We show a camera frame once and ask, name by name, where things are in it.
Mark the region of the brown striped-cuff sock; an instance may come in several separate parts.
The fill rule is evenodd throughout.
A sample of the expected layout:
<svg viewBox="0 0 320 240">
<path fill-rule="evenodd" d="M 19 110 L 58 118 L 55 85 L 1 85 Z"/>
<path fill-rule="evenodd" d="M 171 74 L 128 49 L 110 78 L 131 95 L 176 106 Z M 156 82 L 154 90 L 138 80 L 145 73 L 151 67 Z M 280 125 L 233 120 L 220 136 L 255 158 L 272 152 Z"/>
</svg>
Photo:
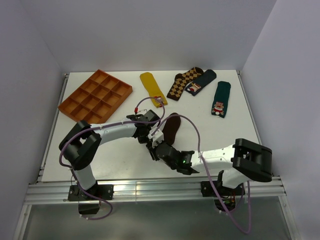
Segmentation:
<svg viewBox="0 0 320 240">
<path fill-rule="evenodd" d="M 181 118 L 178 113 L 173 112 L 170 114 L 170 117 L 166 122 L 162 129 L 164 141 L 172 146 L 175 142 L 176 134 L 181 125 Z"/>
</svg>

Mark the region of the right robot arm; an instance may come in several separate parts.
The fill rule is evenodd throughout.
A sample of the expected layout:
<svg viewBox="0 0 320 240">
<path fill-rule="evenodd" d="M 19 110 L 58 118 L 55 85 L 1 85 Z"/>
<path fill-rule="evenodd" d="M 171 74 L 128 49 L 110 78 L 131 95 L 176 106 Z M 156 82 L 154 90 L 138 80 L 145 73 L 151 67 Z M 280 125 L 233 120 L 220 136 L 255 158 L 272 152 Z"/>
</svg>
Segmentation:
<svg viewBox="0 0 320 240">
<path fill-rule="evenodd" d="M 214 185 L 222 195 L 246 181 L 268 183 L 273 178 L 272 150 L 244 138 L 227 147 L 203 152 L 178 151 L 164 141 L 149 141 L 146 147 L 154 161 L 162 161 L 183 175 L 219 170 Z"/>
</svg>

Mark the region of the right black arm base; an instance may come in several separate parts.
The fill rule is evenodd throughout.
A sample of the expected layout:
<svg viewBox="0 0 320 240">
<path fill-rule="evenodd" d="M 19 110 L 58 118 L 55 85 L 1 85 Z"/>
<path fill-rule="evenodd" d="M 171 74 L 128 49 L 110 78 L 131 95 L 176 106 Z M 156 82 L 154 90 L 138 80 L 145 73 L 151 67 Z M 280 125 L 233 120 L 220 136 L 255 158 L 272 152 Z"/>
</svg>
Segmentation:
<svg viewBox="0 0 320 240">
<path fill-rule="evenodd" d="M 234 189 L 220 186 L 217 181 L 213 181 L 213 184 L 216 188 L 216 192 L 220 195 L 220 198 L 222 199 L 222 202 L 225 204 L 228 211 L 234 211 L 245 195 L 244 184 L 242 183 Z M 200 192 L 204 198 L 214 197 L 214 204 L 216 208 L 219 211 L 225 212 L 225 209 L 223 208 L 209 181 L 200 182 Z"/>
</svg>

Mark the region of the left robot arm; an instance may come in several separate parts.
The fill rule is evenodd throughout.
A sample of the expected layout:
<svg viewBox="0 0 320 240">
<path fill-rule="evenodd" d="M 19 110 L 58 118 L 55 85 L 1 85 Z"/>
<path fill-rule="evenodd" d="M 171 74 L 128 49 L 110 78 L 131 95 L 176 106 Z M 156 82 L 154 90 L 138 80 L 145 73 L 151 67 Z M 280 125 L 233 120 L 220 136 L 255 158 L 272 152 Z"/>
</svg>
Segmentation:
<svg viewBox="0 0 320 240">
<path fill-rule="evenodd" d="M 91 200 L 98 193 L 97 181 L 93 175 L 91 162 L 98 147 L 121 138 L 135 138 L 142 144 L 148 141 L 152 127 L 161 118 L 152 110 L 145 114 L 132 114 L 122 121 L 108 124 L 89 124 L 85 120 L 77 122 L 59 144 L 60 157 L 70 163 L 75 179 L 80 184 L 79 194 Z"/>
</svg>

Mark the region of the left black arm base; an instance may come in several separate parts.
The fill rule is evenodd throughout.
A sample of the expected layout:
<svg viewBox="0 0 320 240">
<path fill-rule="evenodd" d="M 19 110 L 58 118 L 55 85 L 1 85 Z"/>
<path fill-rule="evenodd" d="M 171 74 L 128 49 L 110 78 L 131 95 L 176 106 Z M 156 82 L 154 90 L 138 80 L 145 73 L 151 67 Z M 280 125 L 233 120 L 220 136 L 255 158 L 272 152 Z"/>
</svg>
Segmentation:
<svg viewBox="0 0 320 240">
<path fill-rule="evenodd" d="M 78 185 L 71 185 L 67 200 L 78 202 L 78 213 L 81 216 L 92 216 L 99 212 L 103 201 L 113 199 L 114 186 L 112 184 L 96 184 L 85 194 Z"/>
</svg>

